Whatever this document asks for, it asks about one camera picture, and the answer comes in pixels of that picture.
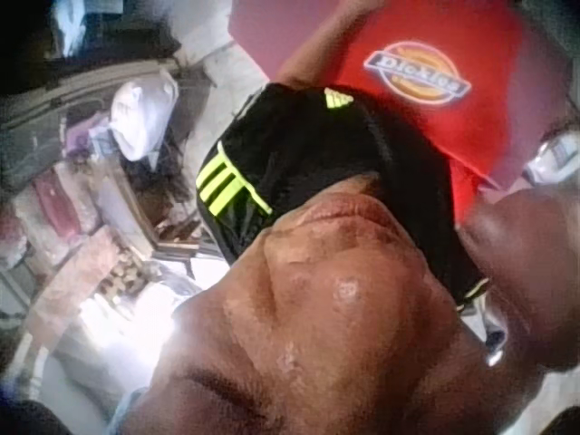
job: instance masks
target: person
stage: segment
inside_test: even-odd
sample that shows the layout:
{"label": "person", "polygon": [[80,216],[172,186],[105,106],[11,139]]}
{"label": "person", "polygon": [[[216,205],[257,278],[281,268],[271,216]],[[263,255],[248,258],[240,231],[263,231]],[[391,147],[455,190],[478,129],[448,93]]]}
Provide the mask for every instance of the person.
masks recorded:
{"label": "person", "polygon": [[[477,204],[458,236],[446,160],[316,88],[382,4],[342,1],[209,153],[199,208],[232,266],[174,314],[121,433],[499,433],[578,364],[577,195]],[[457,313],[483,287],[485,343]]]}

